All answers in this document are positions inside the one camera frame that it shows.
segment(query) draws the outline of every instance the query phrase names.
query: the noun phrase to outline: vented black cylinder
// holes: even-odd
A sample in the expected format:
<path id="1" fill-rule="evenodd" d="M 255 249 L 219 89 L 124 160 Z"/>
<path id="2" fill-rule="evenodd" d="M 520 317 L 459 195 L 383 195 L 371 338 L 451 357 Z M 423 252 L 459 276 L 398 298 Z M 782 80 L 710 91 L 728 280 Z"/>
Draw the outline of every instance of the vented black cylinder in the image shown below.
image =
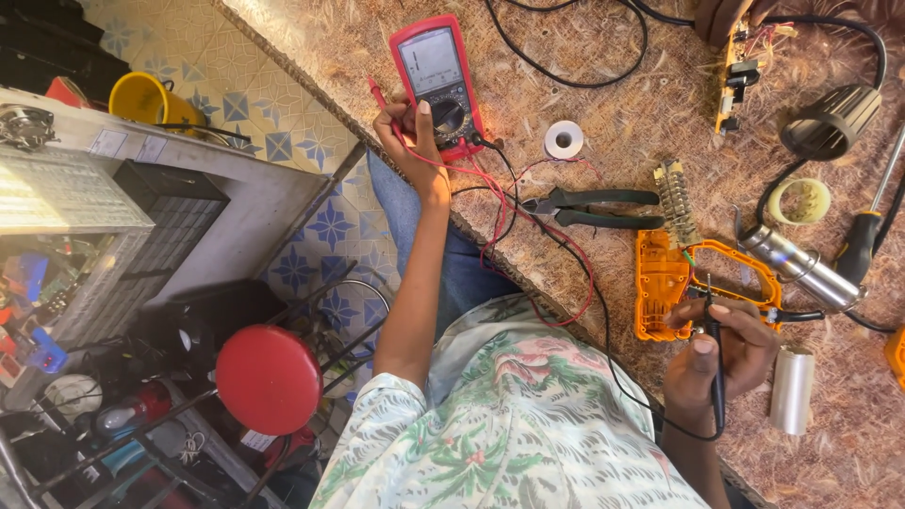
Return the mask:
<path id="1" fill-rule="evenodd" d="M 783 145 L 799 158 L 828 161 L 847 152 L 880 108 L 880 93 L 846 85 L 802 109 L 783 128 Z"/>

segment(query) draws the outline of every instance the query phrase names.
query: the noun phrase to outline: workbench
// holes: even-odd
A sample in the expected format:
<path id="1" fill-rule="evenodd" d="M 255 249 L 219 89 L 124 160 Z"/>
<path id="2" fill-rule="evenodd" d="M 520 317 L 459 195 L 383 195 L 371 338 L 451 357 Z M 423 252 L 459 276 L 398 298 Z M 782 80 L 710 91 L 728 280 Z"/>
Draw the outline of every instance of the workbench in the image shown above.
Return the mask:
<path id="1" fill-rule="evenodd" d="M 681 158 L 694 216 L 709 238 L 734 244 L 730 205 L 742 207 L 746 226 L 761 191 L 795 157 L 780 144 L 778 130 L 788 112 L 836 86 L 870 83 L 875 57 L 859 34 L 798 26 L 795 39 L 777 38 L 759 84 L 741 105 L 741 131 L 714 134 L 717 108 L 714 54 L 688 28 L 646 17 L 647 55 L 628 79 L 602 89 L 569 88 L 527 66 L 500 39 L 482 2 L 431 0 L 213 0 L 281 67 L 310 90 L 353 132 L 379 150 L 371 120 L 377 106 L 367 87 L 372 75 L 384 93 L 403 88 L 386 40 L 396 30 L 452 12 L 462 27 L 485 137 L 499 139 L 519 172 L 542 159 L 541 139 L 557 120 L 578 123 L 586 135 L 581 156 L 603 176 L 581 164 L 543 163 L 519 185 L 523 198 L 543 197 L 555 186 L 568 190 L 619 187 L 655 190 L 652 171 L 661 159 Z M 635 17 L 617 2 L 585 1 L 552 14 L 529 13 L 494 2 L 510 38 L 553 72 L 572 81 L 601 81 L 631 66 L 641 45 Z M 536 0 L 536 5 L 554 2 Z M 660 12 L 692 17 L 682 2 L 651 1 Z M 811 3 L 786 2 L 781 14 L 813 12 Z M 870 204 L 903 115 L 905 41 L 884 34 L 889 70 L 879 117 L 848 154 L 829 163 L 810 162 L 798 178 L 821 179 L 833 194 L 825 219 L 812 226 L 778 230 L 803 248 L 832 259 L 853 214 Z M 500 182 L 511 177 L 498 156 L 484 150 L 478 164 Z M 905 165 L 893 173 L 881 210 Z M 453 190 L 478 184 L 451 175 Z M 472 191 L 452 203 L 454 220 L 478 240 L 491 236 L 499 201 Z M 864 283 L 868 297 L 857 310 L 871 320 L 898 324 L 905 309 L 900 259 L 905 219 L 893 227 Z M 593 262 L 595 278 L 610 310 L 613 354 L 659 398 L 666 363 L 681 342 L 642 342 L 634 337 L 635 233 L 571 226 L 569 235 Z M 587 296 L 587 279 L 575 260 L 531 223 L 517 221 L 497 246 L 498 261 L 550 310 L 566 318 Z M 793 285 L 784 286 L 790 311 L 815 304 Z M 594 302 L 573 331 L 603 347 L 602 308 Z M 792 437 L 767 423 L 770 387 L 765 384 L 729 404 L 719 454 L 767 503 L 781 507 L 900 507 L 905 500 L 905 393 L 883 357 L 886 337 L 857 327 L 842 315 L 824 322 L 788 324 L 785 341 L 815 353 L 816 374 L 807 433 Z"/>

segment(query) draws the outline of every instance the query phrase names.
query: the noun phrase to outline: yellow tape roll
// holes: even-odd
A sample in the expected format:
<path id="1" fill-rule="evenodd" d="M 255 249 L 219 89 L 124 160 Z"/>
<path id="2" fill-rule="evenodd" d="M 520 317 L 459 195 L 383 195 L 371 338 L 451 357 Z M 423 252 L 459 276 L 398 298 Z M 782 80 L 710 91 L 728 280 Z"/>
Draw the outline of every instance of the yellow tape roll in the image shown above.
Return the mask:
<path id="1" fill-rule="evenodd" d="M 786 193 L 798 195 L 798 206 L 791 214 L 785 216 L 779 207 L 779 200 Z M 833 199 L 826 184 L 816 178 L 799 178 L 776 188 L 767 201 L 767 212 L 776 221 L 786 225 L 810 225 L 824 218 Z"/>

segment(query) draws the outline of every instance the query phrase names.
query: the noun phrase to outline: stool seat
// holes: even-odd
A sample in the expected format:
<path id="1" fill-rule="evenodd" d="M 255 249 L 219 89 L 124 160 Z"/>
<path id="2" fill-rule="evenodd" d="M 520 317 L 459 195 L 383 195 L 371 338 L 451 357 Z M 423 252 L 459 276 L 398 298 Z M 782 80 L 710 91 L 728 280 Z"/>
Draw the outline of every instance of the stool seat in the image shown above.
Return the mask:
<path id="1" fill-rule="evenodd" d="M 305 426 L 323 393 L 314 353 L 276 325 L 251 325 L 233 334 L 217 357 L 216 383 L 226 409 L 264 435 L 288 435 Z"/>

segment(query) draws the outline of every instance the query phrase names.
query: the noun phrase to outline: digital multimeter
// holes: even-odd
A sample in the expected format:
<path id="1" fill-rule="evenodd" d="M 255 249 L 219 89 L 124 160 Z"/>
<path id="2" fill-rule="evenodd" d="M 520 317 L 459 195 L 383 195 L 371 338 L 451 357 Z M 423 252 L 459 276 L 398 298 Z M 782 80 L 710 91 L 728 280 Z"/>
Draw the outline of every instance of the digital multimeter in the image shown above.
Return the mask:
<path id="1" fill-rule="evenodd" d="M 483 127 L 456 17 L 443 14 L 410 24 L 390 35 L 389 43 L 409 101 L 431 104 L 433 140 L 443 161 L 483 149 L 472 141 Z"/>

